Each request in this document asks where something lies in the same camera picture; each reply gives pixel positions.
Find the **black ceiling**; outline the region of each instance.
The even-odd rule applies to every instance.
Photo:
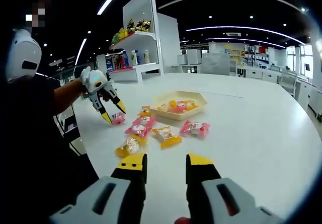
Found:
[[[42,47],[39,72],[53,75],[54,60],[63,59],[59,67],[66,66],[68,57],[77,56],[84,38],[87,42],[78,64],[94,58],[93,54],[109,53],[113,35],[122,27],[122,8],[130,0],[113,0],[102,15],[97,11],[105,0],[49,0],[46,4],[45,27],[33,28],[32,35]],[[174,0],[156,0],[157,7]],[[316,0],[285,0],[297,7],[306,7],[318,22],[322,9]],[[247,26],[264,28],[309,42],[306,16],[275,0],[185,0],[158,10],[178,19],[181,40],[206,43],[206,38],[220,38],[224,32],[240,32],[242,37],[289,46],[297,44],[272,33],[247,29],[205,29],[186,32],[187,29],[209,26]]]

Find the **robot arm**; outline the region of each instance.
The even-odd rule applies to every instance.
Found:
[[[91,70],[88,66],[82,71],[80,78],[82,83],[86,86],[93,107],[96,111],[100,112],[107,122],[112,123],[112,120],[100,100],[100,95],[110,99],[118,109],[125,113],[122,101],[118,98],[115,89],[100,70]]]

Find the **yellow tray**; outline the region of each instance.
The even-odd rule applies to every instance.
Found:
[[[175,101],[193,100],[198,107],[184,113],[166,112],[166,111],[161,111],[157,109],[162,104],[167,103],[171,100],[175,100]],[[206,104],[207,104],[206,100],[198,92],[173,91],[173,92],[168,92],[160,96],[157,96],[154,99],[153,105],[150,106],[150,109],[152,110],[153,113],[155,113],[158,116],[180,121],[201,112]]]

